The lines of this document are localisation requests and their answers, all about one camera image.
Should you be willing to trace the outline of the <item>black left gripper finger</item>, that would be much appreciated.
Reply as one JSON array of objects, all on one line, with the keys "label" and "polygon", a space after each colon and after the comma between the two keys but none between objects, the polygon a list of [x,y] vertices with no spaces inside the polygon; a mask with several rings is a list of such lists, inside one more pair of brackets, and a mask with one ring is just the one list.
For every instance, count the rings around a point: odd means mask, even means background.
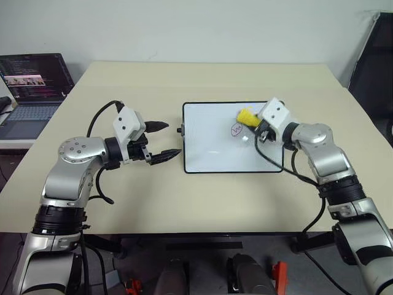
[{"label": "black left gripper finger", "polygon": [[174,157],[176,157],[177,155],[179,155],[181,153],[181,149],[168,149],[165,151],[161,151],[161,153],[159,154],[155,154],[155,155],[150,155],[150,160],[149,160],[149,164],[150,165],[157,165],[160,163],[164,163],[167,162],[171,159],[173,159]]},{"label": "black left gripper finger", "polygon": [[159,132],[160,130],[169,127],[169,124],[161,121],[147,121],[145,122],[145,126],[146,126],[145,129],[146,133],[153,133],[153,132]]}]

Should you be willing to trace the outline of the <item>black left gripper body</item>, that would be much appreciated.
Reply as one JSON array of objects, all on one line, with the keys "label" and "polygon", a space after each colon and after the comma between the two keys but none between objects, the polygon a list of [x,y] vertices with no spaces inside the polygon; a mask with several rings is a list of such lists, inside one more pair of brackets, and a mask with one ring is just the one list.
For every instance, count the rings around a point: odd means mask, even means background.
[{"label": "black left gripper body", "polygon": [[137,140],[130,141],[127,144],[127,151],[130,160],[145,160],[147,163],[151,162],[151,154],[147,150],[148,139],[143,133]]}]

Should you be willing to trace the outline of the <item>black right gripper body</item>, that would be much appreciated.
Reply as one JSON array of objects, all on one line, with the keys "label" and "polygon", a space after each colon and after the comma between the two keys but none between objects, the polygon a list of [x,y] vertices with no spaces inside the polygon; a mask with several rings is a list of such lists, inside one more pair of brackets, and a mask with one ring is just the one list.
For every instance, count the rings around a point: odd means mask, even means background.
[{"label": "black right gripper body", "polygon": [[276,133],[270,127],[268,122],[267,122],[267,130],[265,132],[263,132],[262,134],[254,134],[254,144],[258,144],[259,142],[265,143],[266,141],[269,141],[271,143],[276,142]]}]

